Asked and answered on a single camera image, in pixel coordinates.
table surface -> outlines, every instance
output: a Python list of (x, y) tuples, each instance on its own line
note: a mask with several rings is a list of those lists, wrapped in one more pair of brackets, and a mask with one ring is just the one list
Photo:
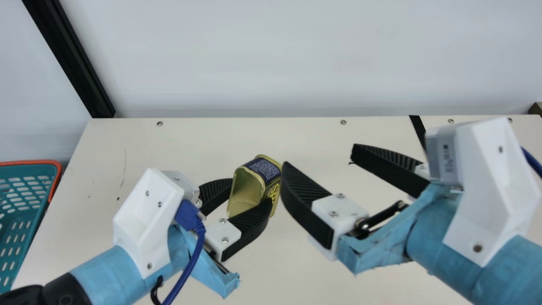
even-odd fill
[[(492, 116), (422, 117), (426, 129)], [(542, 159), (538, 116), (511, 116), (519, 142)], [(408, 117), (91, 119), (67, 167), (14, 288), (46, 284), (112, 246), (112, 219), (146, 168), (179, 170), (194, 183), (232, 177), (257, 154), (289, 161), (332, 193), (374, 214), (407, 195), (348, 165), (352, 144), (425, 161)], [(225, 216), (225, 205), (208, 221)], [(529, 237), (542, 242), (542, 214)], [(190, 278), (175, 304), (467, 304), (416, 263), (353, 276), (329, 262), (279, 203), (267, 229), (227, 261), (241, 285), (227, 299)], [(163, 298), (176, 281), (159, 291)], [(138, 304), (152, 304), (148, 296)]]

printed label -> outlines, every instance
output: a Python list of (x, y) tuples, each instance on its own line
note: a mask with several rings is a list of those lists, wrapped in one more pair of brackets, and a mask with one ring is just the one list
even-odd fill
[(256, 158), (244, 166), (262, 176), (266, 185), (280, 177), (279, 168), (264, 158)]

gold tin lid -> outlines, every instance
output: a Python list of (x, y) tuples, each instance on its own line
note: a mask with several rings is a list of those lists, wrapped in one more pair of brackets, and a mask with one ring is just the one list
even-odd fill
[(273, 216), (279, 202), (281, 175), (281, 164), (266, 155), (257, 155), (238, 167), (231, 185), (228, 217), (241, 214), (267, 198), (273, 202), (270, 217)]

basket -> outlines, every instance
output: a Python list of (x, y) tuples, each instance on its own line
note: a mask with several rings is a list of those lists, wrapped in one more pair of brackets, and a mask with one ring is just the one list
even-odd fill
[(15, 281), (60, 173), (53, 160), (0, 162), (0, 294)]

